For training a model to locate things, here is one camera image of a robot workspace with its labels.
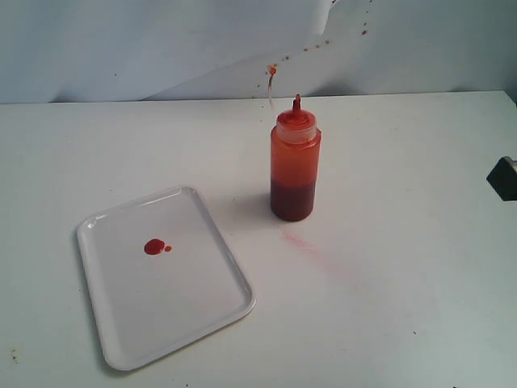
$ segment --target red liquid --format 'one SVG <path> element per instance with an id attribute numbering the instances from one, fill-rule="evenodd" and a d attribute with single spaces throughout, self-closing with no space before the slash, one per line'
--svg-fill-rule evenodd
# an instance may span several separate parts
<path id="1" fill-rule="evenodd" d="M 162 253 L 165 243 L 162 240 L 153 238 L 144 246 L 144 252 L 148 255 L 157 255 Z"/>
<path id="2" fill-rule="evenodd" d="M 271 210 L 285 221 L 301 221 L 311 214 L 316 182 L 295 188 L 271 181 Z"/>

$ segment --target red squeeze bottle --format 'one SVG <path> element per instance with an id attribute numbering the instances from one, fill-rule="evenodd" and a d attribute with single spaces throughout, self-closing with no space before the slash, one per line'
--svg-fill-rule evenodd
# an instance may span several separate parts
<path id="1" fill-rule="evenodd" d="M 285 221 L 303 220 L 314 205 L 322 131 L 300 101 L 296 95 L 271 131 L 271 210 Z"/>

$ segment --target table surface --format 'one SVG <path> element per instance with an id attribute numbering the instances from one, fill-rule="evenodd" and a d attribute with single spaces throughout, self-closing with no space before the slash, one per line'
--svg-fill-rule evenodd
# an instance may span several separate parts
<path id="1" fill-rule="evenodd" d="M 0 386 L 515 386 L 517 204 L 485 181 L 517 156 L 515 104 L 502 92 L 302 104 L 323 138 L 299 223 L 268 208 L 267 101 L 0 106 Z M 178 185 L 204 195 L 257 306 L 116 372 L 75 227 Z"/>

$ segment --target red drop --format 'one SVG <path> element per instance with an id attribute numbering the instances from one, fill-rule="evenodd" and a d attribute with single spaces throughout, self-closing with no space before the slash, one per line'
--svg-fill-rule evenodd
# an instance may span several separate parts
<path id="1" fill-rule="evenodd" d="M 164 247 L 165 243 L 162 240 L 153 238 L 145 244 L 144 252 L 148 255 L 157 255 L 159 253 L 162 253 Z"/>

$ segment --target plastic tray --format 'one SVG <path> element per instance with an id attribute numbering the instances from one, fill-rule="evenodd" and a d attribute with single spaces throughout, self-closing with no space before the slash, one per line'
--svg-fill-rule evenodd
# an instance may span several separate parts
<path id="1" fill-rule="evenodd" d="M 114 369 L 139 368 L 254 307 L 248 281 L 192 188 L 97 213 L 77 234 L 103 355 Z M 146 254 L 153 238 L 167 249 Z"/>

